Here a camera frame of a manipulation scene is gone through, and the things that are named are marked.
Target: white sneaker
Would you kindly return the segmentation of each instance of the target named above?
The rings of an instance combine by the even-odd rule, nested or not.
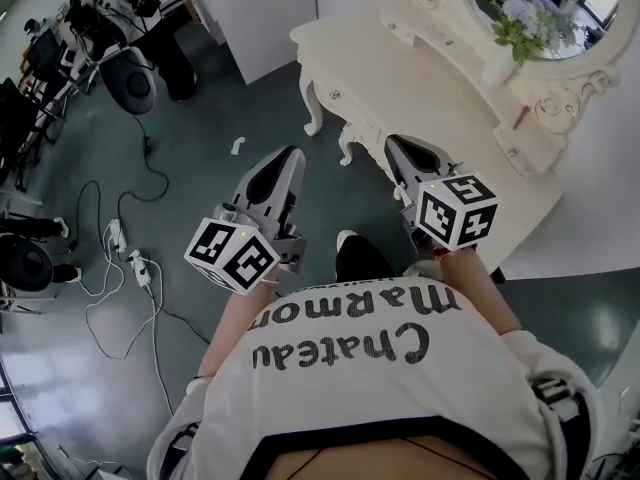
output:
[[[60,236],[62,238],[69,238],[69,226],[67,226],[67,223],[64,221],[64,219],[62,217],[56,217],[55,219],[53,219],[53,222],[57,222],[62,226],[62,233],[60,234]]]
[[[80,279],[82,279],[82,270],[80,270],[78,267],[74,268],[76,269],[76,277],[74,277],[73,279],[69,279],[67,283],[77,283],[78,281],[80,281]]]
[[[338,240],[336,244],[338,247],[338,252],[340,252],[344,241],[350,236],[358,236],[358,233],[356,233],[355,231],[351,231],[350,229],[345,229],[344,231],[340,231],[340,233],[338,233]]]

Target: flower bouquet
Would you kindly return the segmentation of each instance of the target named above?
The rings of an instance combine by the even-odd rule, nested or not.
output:
[[[518,66],[543,50],[558,51],[561,44],[575,44],[578,26],[560,12],[551,0],[490,0],[498,11],[499,23],[491,28],[500,46],[511,46]]]

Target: curved table leg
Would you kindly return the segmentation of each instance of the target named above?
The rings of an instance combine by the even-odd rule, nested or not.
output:
[[[351,143],[355,142],[353,138],[353,134],[343,130],[340,134],[340,138],[338,139],[338,145],[340,149],[344,153],[344,158],[340,160],[340,165],[342,167],[346,167],[353,160],[353,153],[351,152]]]
[[[304,131],[309,137],[313,137],[322,128],[322,107],[313,88],[313,80],[304,70],[300,73],[300,92],[311,114],[311,122],[304,125]]]

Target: sleeve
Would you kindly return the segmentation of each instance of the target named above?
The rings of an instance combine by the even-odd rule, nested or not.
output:
[[[568,357],[540,343],[528,331],[514,331],[502,336],[507,347],[528,371],[528,380],[554,377],[564,380],[567,386],[580,392],[589,407],[589,420],[593,445],[592,454],[600,446],[604,431],[604,410],[598,390],[586,374]]]
[[[195,379],[187,386],[187,395],[182,400],[178,410],[173,415],[165,429],[162,431],[149,453],[147,459],[147,478],[159,480],[165,477],[163,464],[169,458],[169,449],[181,438],[193,438],[202,421],[204,402],[211,378]],[[181,457],[180,462],[188,460],[189,454]]]

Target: white cube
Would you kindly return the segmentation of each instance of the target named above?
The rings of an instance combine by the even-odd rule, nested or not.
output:
[[[202,219],[184,258],[214,283],[246,295],[280,256],[251,226]]]
[[[450,251],[489,234],[498,197],[475,174],[420,183],[416,225]]]

